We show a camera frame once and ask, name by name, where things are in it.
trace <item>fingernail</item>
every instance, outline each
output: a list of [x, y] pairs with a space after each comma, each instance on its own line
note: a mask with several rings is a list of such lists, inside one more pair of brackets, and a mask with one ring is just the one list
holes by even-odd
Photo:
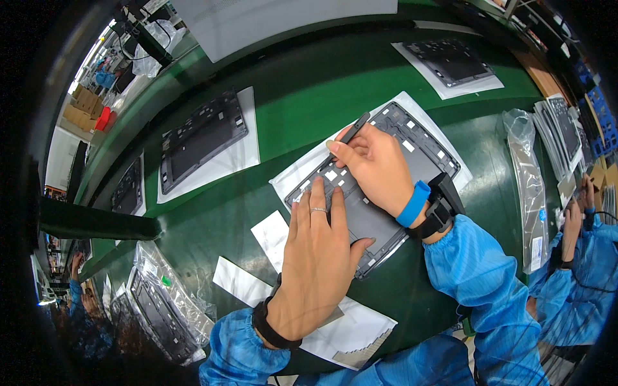
[[339, 143], [333, 141], [333, 140], [328, 140], [326, 141], [326, 147], [328, 148], [328, 150], [331, 151], [331, 153], [334, 154], [334, 152], [337, 151], [337, 149], [339, 149]]

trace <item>person in blue uniform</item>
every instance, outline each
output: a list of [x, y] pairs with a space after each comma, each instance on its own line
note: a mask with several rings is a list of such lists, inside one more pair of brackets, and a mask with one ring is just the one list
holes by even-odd
[[530, 275], [528, 310], [541, 325], [540, 340], [555, 346], [594, 344], [618, 288], [618, 226], [595, 214], [594, 188], [580, 189], [586, 220], [573, 201], [549, 246], [551, 259]]
[[[349, 144], [327, 141], [337, 166], [347, 166], [366, 196], [397, 217], [414, 192], [410, 171], [397, 140], [365, 124]], [[323, 181], [292, 206], [284, 250], [282, 283], [268, 303], [266, 322], [282, 338], [299, 340], [314, 331], [345, 296], [358, 260], [374, 240], [349, 245], [344, 197], [332, 194], [331, 223]], [[429, 202], [410, 228], [425, 219]], [[472, 308], [476, 377], [468, 367], [466, 346], [439, 334], [369, 364], [361, 371], [341, 369], [300, 376], [296, 385], [549, 385], [536, 348], [541, 327], [526, 312], [528, 288], [515, 278], [517, 261], [466, 216], [458, 215], [444, 233], [423, 239], [432, 286]], [[252, 325], [252, 309], [234, 311], [214, 326], [211, 353], [199, 368], [202, 385], [264, 385], [283, 369], [290, 350], [274, 346]]]

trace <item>hand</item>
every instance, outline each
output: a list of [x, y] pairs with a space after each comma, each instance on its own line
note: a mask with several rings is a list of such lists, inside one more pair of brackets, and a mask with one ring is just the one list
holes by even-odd
[[266, 317], [288, 340], [309, 335], [326, 320], [347, 293], [365, 248], [375, 242], [362, 238], [350, 246], [341, 188], [332, 194], [331, 225], [325, 212], [310, 212], [311, 208], [325, 207], [321, 177], [292, 205], [281, 286], [268, 303]]
[[71, 262], [71, 278], [73, 280], [77, 280], [77, 270], [79, 269], [79, 265], [82, 262], [83, 253], [77, 252], [73, 255], [73, 260]]
[[343, 129], [335, 141], [326, 142], [337, 167], [347, 166], [371, 202], [391, 216], [399, 216], [414, 193], [399, 142], [370, 124], [363, 125], [349, 144], [338, 142], [349, 129]]
[[582, 228], [582, 212], [576, 200], [572, 200], [564, 211], [562, 235], [562, 261], [569, 262], [575, 255], [575, 244]]
[[580, 198], [585, 209], [593, 209], [595, 207], [595, 186], [592, 185], [592, 180], [590, 180], [590, 176], [586, 173], [582, 177]]

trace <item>cardboard box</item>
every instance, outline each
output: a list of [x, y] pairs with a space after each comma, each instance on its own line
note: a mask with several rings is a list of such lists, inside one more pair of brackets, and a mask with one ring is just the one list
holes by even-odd
[[592, 185], [595, 186], [595, 207], [597, 211], [603, 208], [603, 189], [607, 185], [614, 185], [618, 188], [618, 166], [616, 164], [611, 165], [604, 170], [597, 162], [590, 172], [590, 178], [592, 178]]

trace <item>green sticker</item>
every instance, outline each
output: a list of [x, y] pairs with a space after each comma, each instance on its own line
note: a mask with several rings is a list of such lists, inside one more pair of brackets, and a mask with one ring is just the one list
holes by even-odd
[[163, 283], [163, 285], [166, 286], [166, 287], [171, 287], [171, 285], [172, 285], [172, 281], [169, 280], [169, 277], [167, 277], [165, 275], [163, 275], [161, 277], [161, 283]]

